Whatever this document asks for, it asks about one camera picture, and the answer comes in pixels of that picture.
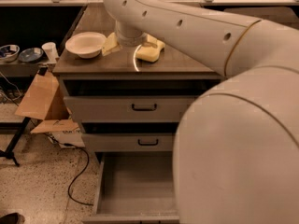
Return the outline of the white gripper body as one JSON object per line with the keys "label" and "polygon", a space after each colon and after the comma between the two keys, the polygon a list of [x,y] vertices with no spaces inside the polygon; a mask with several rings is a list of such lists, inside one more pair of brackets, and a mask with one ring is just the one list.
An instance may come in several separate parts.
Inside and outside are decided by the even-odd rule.
{"label": "white gripper body", "polygon": [[116,21],[115,35],[120,45],[134,47],[142,44],[147,34],[137,22]]}

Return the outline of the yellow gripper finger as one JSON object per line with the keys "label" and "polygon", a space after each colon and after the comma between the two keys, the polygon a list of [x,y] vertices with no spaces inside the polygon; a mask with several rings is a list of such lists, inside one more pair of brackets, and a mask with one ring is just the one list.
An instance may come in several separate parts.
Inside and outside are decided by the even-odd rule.
{"label": "yellow gripper finger", "polygon": [[158,39],[152,35],[147,35],[142,45],[144,47],[153,47],[156,48],[158,43]]}
{"label": "yellow gripper finger", "polygon": [[102,55],[107,56],[111,53],[120,51],[121,49],[122,49],[122,46],[119,44],[116,34],[111,33],[107,37],[107,39],[102,47]]}

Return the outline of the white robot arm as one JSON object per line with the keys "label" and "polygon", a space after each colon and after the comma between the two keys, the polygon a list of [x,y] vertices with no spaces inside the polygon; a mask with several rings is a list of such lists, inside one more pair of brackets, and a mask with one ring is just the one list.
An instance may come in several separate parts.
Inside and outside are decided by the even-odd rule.
{"label": "white robot arm", "polygon": [[123,45],[149,34],[222,76],[179,123],[180,224],[299,224],[298,33],[162,0],[104,0]]}

